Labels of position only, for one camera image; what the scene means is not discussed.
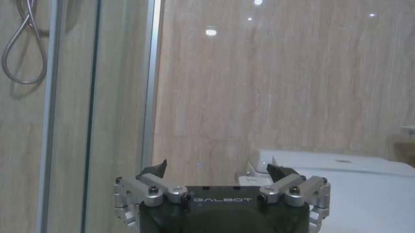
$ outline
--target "metal shower hose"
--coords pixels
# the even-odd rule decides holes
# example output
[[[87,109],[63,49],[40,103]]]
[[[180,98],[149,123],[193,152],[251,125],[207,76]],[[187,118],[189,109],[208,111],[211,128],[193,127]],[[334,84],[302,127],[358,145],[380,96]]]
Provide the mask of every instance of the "metal shower hose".
[[[35,19],[35,12],[36,12],[36,0],[25,0],[25,7],[27,7],[27,13],[23,10],[23,6],[21,6],[21,0],[16,0],[16,5],[17,5],[17,10],[23,19],[21,25],[17,29],[17,31],[15,32],[11,40],[8,41],[4,51],[3,51],[3,56],[1,56],[1,67],[4,70],[4,73],[7,75],[7,77],[20,83],[20,84],[33,84],[33,83],[39,83],[47,74],[47,53],[45,53],[45,49],[41,43],[41,36],[48,36],[48,30],[43,30],[40,28],[37,28],[36,25],[36,19]],[[40,54],[41,54],[41,61],[43,61],[43,67],[41,67],[41,72],[37,75],[36,78],[31,79],[31,80],[21,80],[19,79],[16,76],[13,76],[13,74],[9,71],[9,68],[7,66],[7,59],[8,59],[8,54],[11,52],[11,49],[19,39],[19,36],[21,34],[21,32],[24,31],[24,28],[29,26],[35,35],[36,35],[36,42],[37,42],[37,46],[39,46],[39,50],[40,50]]]

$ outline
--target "metal bracket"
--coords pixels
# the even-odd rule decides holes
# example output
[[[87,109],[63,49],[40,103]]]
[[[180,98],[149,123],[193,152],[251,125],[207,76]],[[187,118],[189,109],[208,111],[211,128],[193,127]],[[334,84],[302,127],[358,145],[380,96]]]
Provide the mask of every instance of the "metal bracket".
[[[115,215],[123,219],[132,232],[139,231],[139,204],[149,207],[161,205],[163,195],[172,203],[181,203],[187,188],[171,185],[151,173],[137,175],[136,179],[119,177],[115,180]]]
[[[302,207],[306,203],[314,205],[308,232],[320,231],[322,221],[330,214],[331,185],[326,178],[314,176],[306,180],[304,176],[291,174],[272,185],[261,186],[259,192],[259,200],[267,204],[277,203],[279,197],[284,195],[284,201],[292,207]]]
[[[272,185],[261,186],[259,188],[260,194],[264,196],[265,203],[277,203],[279,197],[284,194],[285,190],[299,185],[304,181],[303,177],[298,174],[291,174],[281,178]]]
[[[330,192],[331,185],[326,178],[312,176],[298,186],[285,190],[285,203],[293,207],[304,203],[314,205],[310,211],[310,233],[318,233],[322,228],[322,221],[330,214]]]

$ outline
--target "marble wall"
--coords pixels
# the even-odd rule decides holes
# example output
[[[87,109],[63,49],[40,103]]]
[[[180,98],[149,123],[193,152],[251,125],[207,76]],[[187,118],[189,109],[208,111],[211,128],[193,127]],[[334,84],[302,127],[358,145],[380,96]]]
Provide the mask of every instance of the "marble wall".
[[[49,1],[39,1],[37,25],[48,28]],[[21,23],[16,1],[0,1],[0,51]],[[48,39],[43,39],[45,50]],[[32,79],[41,70],[35,37],[24,32],[9,53],[12,73]],[[0,68],[0,232],[35,232],[44,119],[44,84],[13,83]]]
[[[399,159],[411,0],[165,0],[153,163],[231,184],[256,148]]]

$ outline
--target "metal frame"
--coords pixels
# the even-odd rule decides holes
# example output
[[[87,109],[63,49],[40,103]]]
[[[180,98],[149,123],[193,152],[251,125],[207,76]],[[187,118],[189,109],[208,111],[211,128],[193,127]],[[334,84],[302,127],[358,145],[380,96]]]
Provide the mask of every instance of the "metal frame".
[[[147,51],[149,53],[149,60],[148,60],[144,131],[143,131],[143,152],[141,152],[141,162],[137,167],[137,171],[141,171],[144,167],[148,167],[152,164],[163,8],[164,8],[164,0],[148,1],[148,18],[147,18],[145,33],[148,36],[147,39],[149,39],[149,51]]]
[[[318,233],[322,228],[323,219],[330,215],[331,184],[323,177],[312,176],[308,180],[299,174],[289,174],[272,185],[259,188],[257,202],[261,206],[277,203],[280,197],[292,207],[310,204],[308,233]]]
[[[59,48],[67,19],[67,0],[53,0],[51,4],[48,63],[45,80],[44,128],[39,169],[39,193],[36,233],[47,232],[47,213],[51,176],[51,155],[53,142],[56,78],[59,71]]]
[[[115,215],[124,221],[128,229],[139,232],[139,205],[156,207],[164,196],[171,203],[185,207],[189,201],[185,186],[177,186],[152,173],[137,175],[135,179],[119,177],[115,180]]]
[[[51,18],[49,18],[49,41],[48,41],[48,64],[45,78],[45,103],[44,103],[44,127],[43,144],[40,157],[39,174],[39,195],[37,195],[37,217],[36,233],[47,232],[48,215],[48,195],[49,195],[49,176],[51,176],[51,156],[53,142],[53,122],[55,122],[55,102],[56,102],[56,78],[59,72],[59,52],[60,43],[65,29],[67,19],[67,0],[52,0]],[[145,116],[143,131],[143,150],[141,162],[137,166],[140,171],[152,163],[152,143],[153,143],[153,125],[155,109],[157,96],[157,75],[160,58],[160,37],[161,37],[161,12],[164,0],[148,0],[148,18],[147,18],[147,46],[145,55],[148,57],[148,79],[147,79],[147,98],[145,98]]]

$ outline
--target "robotic hand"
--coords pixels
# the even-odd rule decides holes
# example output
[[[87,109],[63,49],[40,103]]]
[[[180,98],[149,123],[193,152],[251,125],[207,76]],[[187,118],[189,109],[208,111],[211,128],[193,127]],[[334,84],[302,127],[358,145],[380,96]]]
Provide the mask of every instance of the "robotic hand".
[[[268,186],[177,186],[167,161],[115,180],[115,214],[137,233],[318,233],[330,212],[330,183],[268,165]]]

